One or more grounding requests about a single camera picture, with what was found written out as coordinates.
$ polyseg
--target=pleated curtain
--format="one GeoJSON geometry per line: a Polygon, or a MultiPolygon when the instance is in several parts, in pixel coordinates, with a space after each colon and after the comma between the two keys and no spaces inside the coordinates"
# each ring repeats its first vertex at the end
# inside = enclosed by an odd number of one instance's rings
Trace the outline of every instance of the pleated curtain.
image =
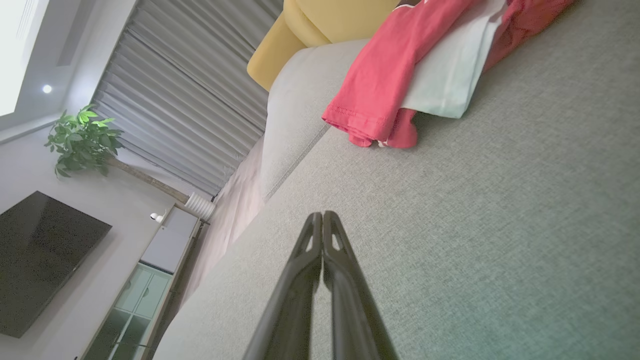
{"type": "Polygon", "coordinates": [[[264,133],[246,73],[282,0],[141,0],[96,91],[126,148],[212,195],[264,133]]]}

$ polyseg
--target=flat screen tv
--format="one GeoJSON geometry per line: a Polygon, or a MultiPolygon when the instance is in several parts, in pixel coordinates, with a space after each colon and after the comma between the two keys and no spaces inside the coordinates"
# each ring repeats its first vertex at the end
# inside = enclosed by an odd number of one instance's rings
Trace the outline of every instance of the flat screen tv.
{"type": "Polygon", "coordinates": [[[41,192],[0,215],[0,333],[21,337],[111,229],[41,192]]]}

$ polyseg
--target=white cabinet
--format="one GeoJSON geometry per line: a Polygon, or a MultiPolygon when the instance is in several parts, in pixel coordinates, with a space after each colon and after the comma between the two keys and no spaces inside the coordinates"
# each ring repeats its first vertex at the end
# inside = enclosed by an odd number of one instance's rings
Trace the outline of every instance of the white cabinet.
{"type": "Polygon", "coordinates": [[[159,319],[176,287],[177,274],[199,234],[198,218],[172,208],[124,284],[84,360],[149,359],[159,319]]]}
{"type": "Polygon", "coordinates": [[[138,264],[85,355],[86,360],[134,360],[142,357],[152,319],[172,276],[138,264]]]}
{"type": "Polygon", "coordinates": [[[140,266],[136,267],[131,278],[124,286],[120,297],[118,297],[115,307],[132,313],[152,276],[152,272],[140,266]]]}
{"type": "Polygon", "coordinates": [[[175,273],[197,222],[197,217],[173,208],[140,261],[169,274],[175,273]]]}
{"type": "Polygon", "coordinates": [[[153,276],[147,285],[147,289],[142,293],[140,303],[134,312],[147,318],[154,317],[168,283],[169,278],[166,276],[153,276]]]}

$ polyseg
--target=plant stem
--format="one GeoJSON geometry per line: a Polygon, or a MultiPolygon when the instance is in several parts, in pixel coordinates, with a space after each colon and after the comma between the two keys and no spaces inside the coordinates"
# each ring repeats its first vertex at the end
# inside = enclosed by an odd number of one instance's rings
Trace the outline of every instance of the plant stem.
{"type": "Polygon", "coordinates": [[[172,197],[174,197],[176,200],[178,200],[179,202],[186,204],[187,200],[189,200],[189,197],[183,193],[181,193],[180,191],[172,188],[171,186],[162,183],[156,179],[154,179],[153,177],[145,174],[144,172],[123,163],[122,161],[116,159],[116,158],[110,158],[107,160],[107,164],[119,168],[120,170],[123,170],[131,175],[133,175],[134,177],[136,177],[137,179],[140,179],[142,181],[144,181],[145,183],[153,186],[154,188],[161,190],[162,192],[171,195],[172,197]]]}

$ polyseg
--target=sofa cushion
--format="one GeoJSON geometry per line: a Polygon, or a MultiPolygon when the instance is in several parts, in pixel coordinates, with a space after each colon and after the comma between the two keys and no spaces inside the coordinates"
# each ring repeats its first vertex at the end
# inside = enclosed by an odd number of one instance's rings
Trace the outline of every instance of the sofa cushion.
{"type": "Polygon", "coordinates": [[[291,31],[307,47],[330,44],[331,42],[322,34],[316,25],[311,22],[305,13],[300,9],[296,0],[284,0],[282,15],[287,21],[291,31]]]}
{"type": "Polygon", "coordinates": [[[260,171],[265,200],[329,128],[322,113],[366,43],[355,40],[303,49],[282,68],[267,105],[260,171]]]}
{"type": "MultiPolygon", "coordinates": [[[[583,0],[415,148],[330,129],[184,304],[154,360],[241,359],[305,217],[341,217],[400,359],[637,359],[640,3],[583,0]]],[[[312,359],[331,359],[330,296],[312,359]]]]}
{"type": "Polygon", "coordinates": [[[328,41],[371,38],[399,0],[295,0],[305,18],[328,41]]]}
{"type": "Polygon", "coordinates": [[[249,59],[246,71],[256,83],[270,91],[282,67],[304,48],[305,44],[291,32],[280,14],[249,59]]]}

